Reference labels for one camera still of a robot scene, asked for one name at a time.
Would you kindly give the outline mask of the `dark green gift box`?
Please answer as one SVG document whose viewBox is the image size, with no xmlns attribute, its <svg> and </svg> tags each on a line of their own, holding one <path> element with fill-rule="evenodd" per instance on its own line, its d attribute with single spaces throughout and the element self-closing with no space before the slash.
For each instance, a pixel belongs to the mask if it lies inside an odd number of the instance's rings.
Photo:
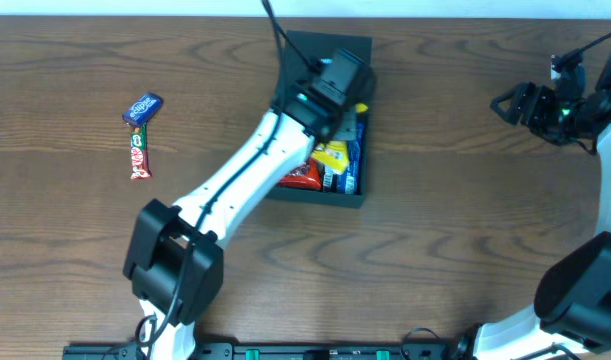
<svg viewBox="0 0 611 360">
<path fill-rule="evenodd" d="M 370 37 L 349 36 L 338 34 L 325 34 L 316 32 L 292 31 L 288 30 L 287 35 L 294 45 L 303 51 L 303 54 L 309 56 L 312 60 L 327 58 L 332 55 L 333 51 L 339 48 L 344 48 L 353 53 L 367 64 L 371 64 L 372 57 L 372 39 Z M 292 189 L 274 187 L 268 194 L 267 198 L 281 201 L 291 201 L 298 203 L 309 203 L 319 205 L 330 205 L 344 208 L 360 208 L 364 202 L 366 191 L 365 179 L 367 166 L 367 141 L 366 135 L 369 128 L 369 114 L 361 119 L 364 123 L 364 136 L 362 142 L 362 158 L 360 164 L 360 181 L 358 193 L 356 195 L 345 195 L 336 192 L 336 175 L 331 192 L 310 191 L 301 189 Z M 319 174 L 323 175 L 323 166 L 318 166 Z"/>
</svg>

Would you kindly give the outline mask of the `yellow Hacks candy bag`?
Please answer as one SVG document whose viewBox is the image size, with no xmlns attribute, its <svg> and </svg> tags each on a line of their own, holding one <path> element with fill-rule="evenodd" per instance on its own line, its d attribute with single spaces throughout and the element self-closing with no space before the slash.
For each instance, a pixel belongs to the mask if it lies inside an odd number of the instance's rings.
<svg viewBox="0 0 611 360">
<path fill-rule="evenodd" d="M 369 106 L 360 104 L 357 110 L 358 123 L 363 123 L 361 119 L 368 114 Z M 310 158 L 322 166 L 330 167 L 335 174 L 341 175 L 349 165 L 347 142 L 331 140 L 325 144 L 321 143 L 315 147 Z"/>
</svg>

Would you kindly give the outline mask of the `blue biscuit packet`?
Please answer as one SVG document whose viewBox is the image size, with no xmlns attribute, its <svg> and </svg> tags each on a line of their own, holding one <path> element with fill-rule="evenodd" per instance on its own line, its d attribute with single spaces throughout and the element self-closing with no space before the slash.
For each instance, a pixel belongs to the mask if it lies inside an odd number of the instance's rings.
<svg viewBox="0 0 611 360">
<path fill-rule="evenodd" d="M 337 193 L 345 195 L 356 195 L 358 193 L 364 128 L 363 123 L 357 123 L 355 139 L 347 142 L 349 165 L 345 172 L 337 177 Z"/>
</svg>

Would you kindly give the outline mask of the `black red snack packet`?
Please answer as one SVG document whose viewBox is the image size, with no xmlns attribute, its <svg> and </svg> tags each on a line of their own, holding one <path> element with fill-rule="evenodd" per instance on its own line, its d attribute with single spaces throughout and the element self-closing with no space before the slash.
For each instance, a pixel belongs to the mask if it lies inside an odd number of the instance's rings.
<svg viewBox="0 0 611 360">
<path fill-rule="evenodd" d="M 335 177 L 334 171 L 330 167 L 325 166 L 322 175 L 322 192 L 331 192 L 333 190 Z"/>
</svg>

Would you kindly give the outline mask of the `red Hacks candy bag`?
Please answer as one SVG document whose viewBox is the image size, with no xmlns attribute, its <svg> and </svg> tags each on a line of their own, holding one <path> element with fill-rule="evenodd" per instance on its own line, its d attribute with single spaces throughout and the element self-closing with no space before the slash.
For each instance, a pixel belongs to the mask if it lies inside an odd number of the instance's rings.
<svg viewBox="0 0 611 360">
<path fill-rule="evenodd" d="M 277 185 L 284 188 L 320 191 L 322 181 L 317 162 L 314 159 L 308 159 L 284 176 Z"/>
</svg>

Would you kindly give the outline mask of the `blue Eclipse mints box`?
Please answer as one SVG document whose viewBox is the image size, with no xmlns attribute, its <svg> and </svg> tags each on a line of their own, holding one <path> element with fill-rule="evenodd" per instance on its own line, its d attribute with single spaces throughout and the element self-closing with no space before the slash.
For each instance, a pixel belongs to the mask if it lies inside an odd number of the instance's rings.
<svg viewBox="0 0 611 360">
<path fill-rule="evenodd" d="M 163 103 L 160 96 L 145 93 L 122 114 L 122 120 L 130 126 L 140 128 L 155 116 Z"/>
</svg>

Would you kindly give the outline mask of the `red KitKat bar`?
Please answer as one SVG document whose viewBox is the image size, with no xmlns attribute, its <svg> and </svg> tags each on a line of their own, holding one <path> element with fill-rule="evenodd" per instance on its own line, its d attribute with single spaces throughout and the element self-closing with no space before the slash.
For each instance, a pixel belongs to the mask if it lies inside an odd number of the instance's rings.
<svg viewBox="0 0 611 360">
<path fill-rule="evenodd" d="M 147 152 L 146 126 L 130 127 L 130 159 L 132 180 L 151 177 Z"/>
</svg>

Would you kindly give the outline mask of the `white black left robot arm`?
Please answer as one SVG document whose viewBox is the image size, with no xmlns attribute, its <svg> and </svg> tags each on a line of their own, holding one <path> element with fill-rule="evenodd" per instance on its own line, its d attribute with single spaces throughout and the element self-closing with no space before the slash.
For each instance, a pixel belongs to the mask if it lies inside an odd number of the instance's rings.
<svg viewBox="0 0 611 360">
<path fill-rule="evenodd" d="M 194 326 L 218 294 L 224 250 L 243 220 L 343 116 L 368 104 L 374 81 L 343 91 L 295 84 L 281 92 L 242 147 L 205 183 L 172 206 L 150 201 L 138 214 L 123 266 L 144 312 L 135 342 L 147 359 L 187 359 Z"/>
</svg>

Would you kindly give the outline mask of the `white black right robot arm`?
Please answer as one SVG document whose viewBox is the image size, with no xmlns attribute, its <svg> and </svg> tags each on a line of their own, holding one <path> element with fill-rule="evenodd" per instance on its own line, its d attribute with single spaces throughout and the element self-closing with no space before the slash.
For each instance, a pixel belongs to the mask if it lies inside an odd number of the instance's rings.
<svg viewBox="0 0 611 360">
<path fill-rule="evenodd" d="M 520 83 L 490 107 L 547 143 L 577 144 L 598 156 L 595 234 L 544 274 L 531 305 L 461 341 L 465 359 L 578 359 L 611 351 L 611 53 L 590 95 L 582 60 L 580 49 L 553 56 L 553 87 Z"/>
</svg>

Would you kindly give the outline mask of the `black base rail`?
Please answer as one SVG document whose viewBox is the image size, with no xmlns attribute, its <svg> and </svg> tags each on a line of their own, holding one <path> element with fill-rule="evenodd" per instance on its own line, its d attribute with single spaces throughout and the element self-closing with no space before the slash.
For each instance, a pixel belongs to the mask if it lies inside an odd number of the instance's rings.
<svg viewBox="0 0 611 360">
<path fill-rule="evenodd" d="M 136 345 L 71 345 L 63 348 L 62 360 L 145 360 Z M 467 359 L 465 350 L 441 342 L 403 345 L 242 345 L 198 344 L 188 360 L 449 360 Z"/>
</svg>

